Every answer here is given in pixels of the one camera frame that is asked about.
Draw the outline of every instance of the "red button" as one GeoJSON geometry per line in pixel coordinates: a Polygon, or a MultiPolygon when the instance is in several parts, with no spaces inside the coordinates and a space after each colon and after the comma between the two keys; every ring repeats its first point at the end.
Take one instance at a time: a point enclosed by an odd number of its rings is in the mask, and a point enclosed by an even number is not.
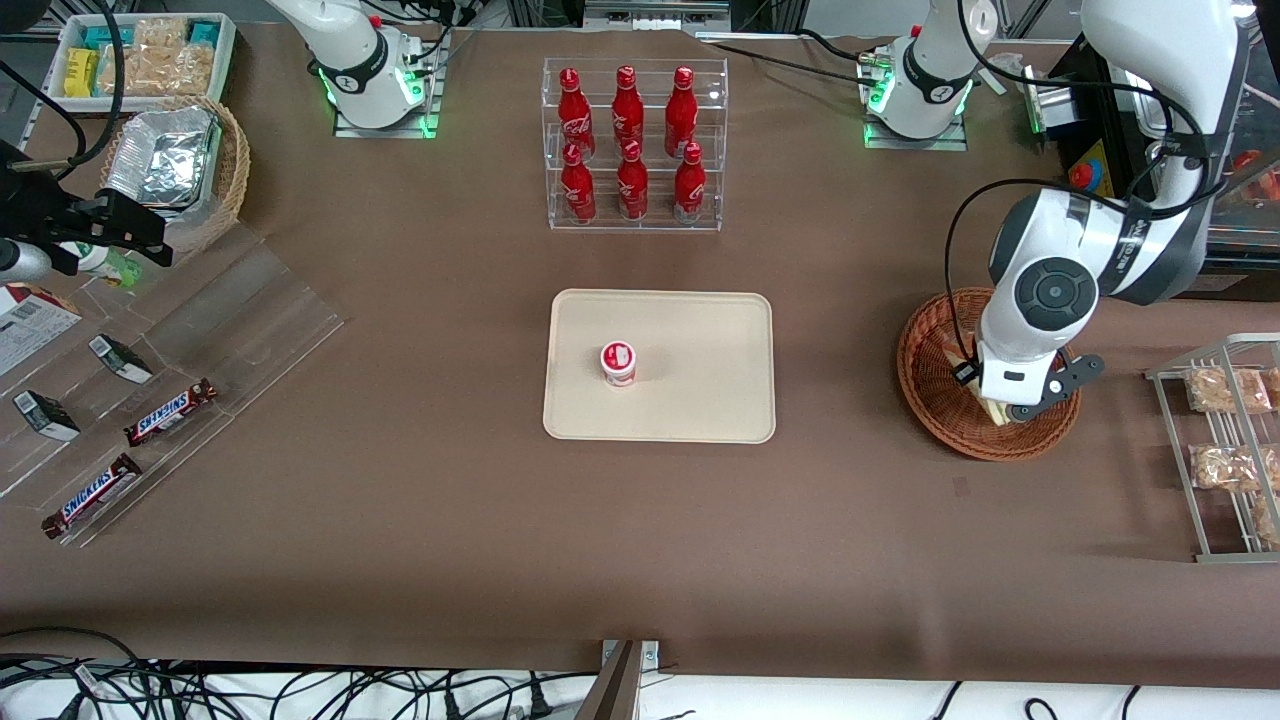
{"type": "Polygon", "coordinates": [[[1093,168],[1088,163],[1080,163],[1079,165],[1071,168],[1071,184],[1079,188],[1087,188],[1093,183],[1093,168]]]}

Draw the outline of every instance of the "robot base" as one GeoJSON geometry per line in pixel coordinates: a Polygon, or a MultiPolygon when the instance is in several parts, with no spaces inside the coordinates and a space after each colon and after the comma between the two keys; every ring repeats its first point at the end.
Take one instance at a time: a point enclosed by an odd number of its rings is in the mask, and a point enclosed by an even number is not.
{"type": "MultiPolygon", "coordinates": [[[[890,50],[891,49],[886,45],[877,47],[870,53],[864,53],[864,60],[858,63],[858,77],[870,78],[876,82],[884,79],[884,68],[882,64],[876,61],[876,58],[887,55],[890,50]]],[[[969,150],[968,136],[964,126],[964,113],[957,115],[956,119],[947,126],[947,129],[942,131],[942,133],[937,137],[928,140],[902,137],[901,135],[888,129],[884,120],[876,117],[870,110],[867,110],[867,105],[872,101],[873,92],[876,92],[876,88],[873,87],[858,87],[858,94],[865,110],[863,114],[863,145],[865,147],[872,150],[942,150],[948,152],[964,152],[965,150],[969,150]]]]}

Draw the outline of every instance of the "plastic bottle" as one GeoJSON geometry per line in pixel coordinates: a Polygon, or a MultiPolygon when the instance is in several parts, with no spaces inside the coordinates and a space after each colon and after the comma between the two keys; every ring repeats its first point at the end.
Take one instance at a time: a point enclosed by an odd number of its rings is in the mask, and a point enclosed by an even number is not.
{"type": "Polygon", "coordinates": [[[582,95],[582,83],[577,70],[561,70],[561,128],[564,142],[576,145],[582,151],[582,160],[590,160],[595,154],[595,136],[591,135],[591,104],[582,95]]]}
{"type": "Polygon", "coordinates": [[[696,142],[685,146],[685,161],[676,170],[676,222],[691,225],[703,210],[703,190],[707,170],[703,169],[703,147],[696,142]]]}
{"type": "Polygon", "coordinates": [[[79,259],[79,272],[102,278],[111,287],[132,287],[142,277],[142,265],[110,247],[87,242],[61,242],[63,250],[79,259]]]}
{"type": "Polygon", "coordinates": [[[618,68],[618,92],[613,96],[613,137],[618,147],[632,140],[644,146],[644,100],[636,90],[636,70],[631,65],[618,68]]]}
{"type": "Polygon", "coordinates": [[[595,186],[591,182],[591,170],[582,164],[582,150],[576,145],[564,146],[561,184],[564,186],[564,201],[572,213],[570,219],[579,225],[591,222],[591,218],[595,218],[595,186]]]}
{"type": "Polygon", "coordinates": [[[694,70],[685,65],[676,68],[676,87],[667,100],[667,155],[681,158],[685,145],[694,140],[698,127],[698,99],[694,97],[694,70]]]}
{"type": "Polygon", "coordinates": [[[649,211],[649,168],[640,159],[640,143],[635,140],[622,146],[622,165],[618,167],[618,211],[628,220],[639,220],[649,211]]]}

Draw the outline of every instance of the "metal wire rack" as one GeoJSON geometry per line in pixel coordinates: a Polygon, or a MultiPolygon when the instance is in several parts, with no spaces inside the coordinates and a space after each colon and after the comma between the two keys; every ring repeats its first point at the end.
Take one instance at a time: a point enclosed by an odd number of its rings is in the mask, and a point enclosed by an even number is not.
{"type": "Polygon", "coordinates": [[[1147,372],[1147,379],[1156,387],[1156,397],[1172,443],[1178,473],[1181,475],[1187,503],[1196,527],[1201,552],[1197,562],[1280,562],[1280,547],[1274,547],[1260,537],[1254,521],[1256,507],[1270,515],[1275,528],[1280,528],[1280,507],[1275,492],[1247,492],[1201,489],[1192,475],[1189,443],[1212,442],[1215,446],[1248,448],[1262,488],[1271,488],[1271,473],[1265,461],[1263,448],[1280,439],[1276,413],[1249,414],[1236,379],[1238,369],[1280,366],[1280,333],[1233,334],[1220,343],[1208,345],[1170,360],[1147,372]],[[1166,384],[1181,384],[1188,373],[1201,368],[1221,368],[1235,405],[1234,413],[1174,411],[1166,384]],[[1239,528],[1239,541],[1211,537],[1207,528],[1221,520],[1222,502],[1229,497],[1229,514],[1239,528]]]}

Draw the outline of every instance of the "aluminum foil container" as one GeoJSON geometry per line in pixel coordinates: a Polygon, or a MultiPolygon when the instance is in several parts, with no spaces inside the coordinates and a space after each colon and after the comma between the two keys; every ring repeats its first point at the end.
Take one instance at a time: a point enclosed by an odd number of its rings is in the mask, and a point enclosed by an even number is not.
{"type": "Polygon", "coordinates": [[[124,123],[106,187],[173,217],[211,188],[221,127],[204,108],[140,113],[124,123]]]}

